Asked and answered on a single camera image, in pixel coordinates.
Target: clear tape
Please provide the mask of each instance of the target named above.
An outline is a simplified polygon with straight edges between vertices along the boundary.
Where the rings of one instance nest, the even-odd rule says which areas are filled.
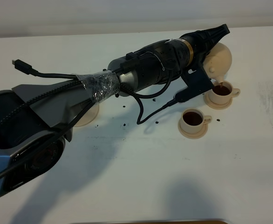
[[[99,104],[120,91],[120,82],[115,73],[110,70],[101,71],[90,75],[77,75],[82,85],[91,92],[91,100]]]

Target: brown liquid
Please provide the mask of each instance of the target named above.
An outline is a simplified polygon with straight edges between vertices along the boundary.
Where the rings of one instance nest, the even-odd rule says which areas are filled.
[[[183,120],[192,126],[199,125],[203,122],[202,117],[195,112],[187,112],[186,114],[183,115]]]
[[[213,92],[220,96],[227,96],[231,93],[231,91],[227,87],[225,86],[221,87],[220,85],[215,86],[212,90]]]

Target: circular base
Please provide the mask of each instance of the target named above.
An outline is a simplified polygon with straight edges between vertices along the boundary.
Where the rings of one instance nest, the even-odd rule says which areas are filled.
[[[99,105],[94,105],[91,107],[90,110],[87,111],[87,113],[84,114],[84,116],[76,123],[75,127],[81,127],[84,126],[91,121],[93,121],[99,112]]]
[[[225,108],[228,108],[228,107],[232,104],[233,98],[231,97],[230,101],[227,102],[226,104],[219,105],[219,104],[213,103],[213,102],[210,100],[210,98],[209,98],[209,93],[207,92],[207,93],[204,95],[204,101],[205,101],[205,103],[206,103],[209,107],[211,107],[211,108],[213,108],[213,109],[215,109],[215,110],[223,110],[223,109],[225,109]]]
[[[186,137],[188,139],[199,139],[199,138],[202,138],[206,134],[206,132],[208,130],[208,124],[203,125],[201,131],[199,131],[198,133],[190,134],[190,133],[183,131],[179,122],[178,122],[178,130],[184,137]]]

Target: coffee cup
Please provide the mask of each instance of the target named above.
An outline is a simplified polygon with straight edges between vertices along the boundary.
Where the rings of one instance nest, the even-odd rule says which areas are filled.
[[[240,89],[234,88],[231,83],[224,81],[222,85],[214,82],[214,88],[208,92],[209,99],[217,104],[224,105],[230,102],[231,98],[240,94]]]
[[[179,120],[180,128],[189,134],[199,133],[203,126],[212,121],[211,116],[205,116],[203,112],[196,108],[186,109]]]

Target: white tabletop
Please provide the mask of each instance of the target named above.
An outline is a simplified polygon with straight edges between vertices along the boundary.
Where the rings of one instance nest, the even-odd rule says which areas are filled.
[[[241,94],[229,108],[211,109],[198,96],[137,125],[134,98],[109,98],[96,120],[75,128],[49,172],[0,198],[0,224],[209,218],[273,224],[273,27],[230,30],[221,41],[233,56],[226,79]],[[89,74],[128,52],[184,33],[0,39],[0,90],[58,81],[20,73],[12,59],[40,72]],[[143,100],[145,115],[184,86],[179,79],[156,102]],[[213,117],[201,139],[186,139],[178,131],[188,107]]]

